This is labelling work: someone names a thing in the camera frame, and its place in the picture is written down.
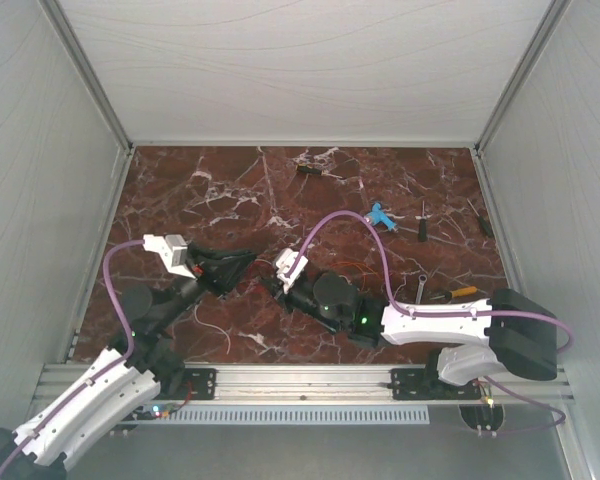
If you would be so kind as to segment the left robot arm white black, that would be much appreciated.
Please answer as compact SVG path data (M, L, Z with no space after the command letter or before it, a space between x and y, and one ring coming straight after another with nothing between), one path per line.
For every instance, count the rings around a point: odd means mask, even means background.
M140 284L123 296L116 294L112 257L132 247L160 258L175 277L169 288ZM64 479L135 409L159 395L179 395L186 383L185 366L166 344L167 328L205 295L230 293L256 258L249 250L200 248L180 235L146 234L111 248L102 273L122 331L42 412L14 430L0 428L0 479Z

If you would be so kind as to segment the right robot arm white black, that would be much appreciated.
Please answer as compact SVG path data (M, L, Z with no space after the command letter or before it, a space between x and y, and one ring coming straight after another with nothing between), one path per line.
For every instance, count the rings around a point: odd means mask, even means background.
M423 388L433 397L497 373L532 381L557 376L554 315L511 289L464 305L391 305L330 271L315 278L302 274L292 285L275 277L261 282L288 312L298 310L362 347L442 345L422 373Z

